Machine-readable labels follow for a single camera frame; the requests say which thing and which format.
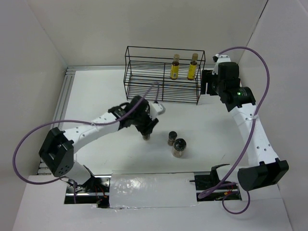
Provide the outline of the yellow sauce bottle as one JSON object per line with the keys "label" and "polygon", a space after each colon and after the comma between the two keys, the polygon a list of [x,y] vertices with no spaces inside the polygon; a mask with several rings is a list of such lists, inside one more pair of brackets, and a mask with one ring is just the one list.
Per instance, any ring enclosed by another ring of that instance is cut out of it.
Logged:
{"label": "yellow sauce bottle", "polygon": [[172,80],[176,80],[178,78],[179,75],[179,61],[180,61],[180,55],[179,54],[175,54],[173,57],[173,62],[171,65],[171,71],[170,71],[170,78]]}
{"label": "yellow sauce bottle", "polygon": [[194,53],[192,55],[192,60],[190,62],[188,74],[187,74],[187,79],[188,80],[194,80],[195,79],[195,72],[197,68],[197,60],[198,60],[198,54]]}

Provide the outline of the small black-lid spice jar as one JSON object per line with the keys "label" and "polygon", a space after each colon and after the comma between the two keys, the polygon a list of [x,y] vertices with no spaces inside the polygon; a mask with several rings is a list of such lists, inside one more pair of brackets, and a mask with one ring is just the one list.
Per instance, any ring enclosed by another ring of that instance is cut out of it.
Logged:
{"label": "small black-lid spice jar", "polygon": [[175,142],[175,140],[177,139],[177,132],[175,132],[175,131],[171,131],[171,132],[169,132],[169,134],[168,134],[168,141],[167,141],[167,143],[168,143],[168,145],[169,146],[172,146],[173,145],[173,143]]}

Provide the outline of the large black-lid spice jar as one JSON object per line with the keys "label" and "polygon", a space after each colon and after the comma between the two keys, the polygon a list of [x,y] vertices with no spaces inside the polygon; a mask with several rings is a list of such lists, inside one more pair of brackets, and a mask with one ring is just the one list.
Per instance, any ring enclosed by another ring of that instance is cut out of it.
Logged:
{"label": "large black-lid spice jar", "polygon": [[173,143],[173,147],[171,150],[172,155],[176,158],[181,158],[186,149],[186,146],[187,143],[184,139],[182,138],[176,139]]}

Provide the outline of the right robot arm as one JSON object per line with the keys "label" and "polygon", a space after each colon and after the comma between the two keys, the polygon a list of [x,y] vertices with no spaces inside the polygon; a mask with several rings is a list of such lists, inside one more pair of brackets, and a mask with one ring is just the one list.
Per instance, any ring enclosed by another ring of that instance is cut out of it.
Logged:
{"label": "right robot arm", "polygon": [[236,181],[245,191],[277,184],[289,170],[289,164],[280,160],[272,148],[256,114],[253,93],[249,87],[241,86],[239,65],[231,61],[216,62],[206,82],[207,93],[220,97],[246,142],[244,153],[248,156],[248,166],[235,171]]}

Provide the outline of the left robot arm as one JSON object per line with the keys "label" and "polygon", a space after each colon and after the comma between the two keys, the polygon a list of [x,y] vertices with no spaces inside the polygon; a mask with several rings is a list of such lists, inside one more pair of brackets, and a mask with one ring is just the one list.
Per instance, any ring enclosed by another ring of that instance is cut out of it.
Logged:
{"label": "left robot arm", "polygon": [[39,156],[55,177],[67,177],[82,191],[90,192],[102,187],[102,182],[85,165],[75,160],[74,155],[100,137],[130,126],[135,126],[147,140],[159,122],[157,117],[164,112],[162,104],[150,103],[141,96],[135,96],[131,102],[110,108],[89,124],[67,130],[51,129],[39,150]]}

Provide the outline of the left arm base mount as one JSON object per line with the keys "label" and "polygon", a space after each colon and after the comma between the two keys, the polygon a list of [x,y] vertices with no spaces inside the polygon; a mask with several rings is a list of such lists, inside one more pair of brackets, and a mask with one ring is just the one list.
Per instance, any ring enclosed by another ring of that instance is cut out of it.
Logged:
{"label": "left arm base mount", "polygon": [[97,208],[109,208],[111,175],[94,175],[90,184],[83,187],[73,180],[64,180],[67,184],[65,205],[91,204]]}

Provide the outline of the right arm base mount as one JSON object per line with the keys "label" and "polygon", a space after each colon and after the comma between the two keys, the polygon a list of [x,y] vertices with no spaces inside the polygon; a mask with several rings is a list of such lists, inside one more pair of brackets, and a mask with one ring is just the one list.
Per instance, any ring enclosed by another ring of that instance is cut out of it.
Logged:
{"label": "right arm base mount", "polygon": [[195,185],[197,201],[221,201],[225,195],[230,194],[228,200],[239,200],[239,188],[236,184],[221,186],[209,196],[199,199],[198,195],[211,187],[216,186],[220,182],[217,169],[221,170],[222,167],[228,166],[229,164],[221,164],[211,168],[209,173],[197,173],[194,175],[193,180],[189,180],[190,183]]}

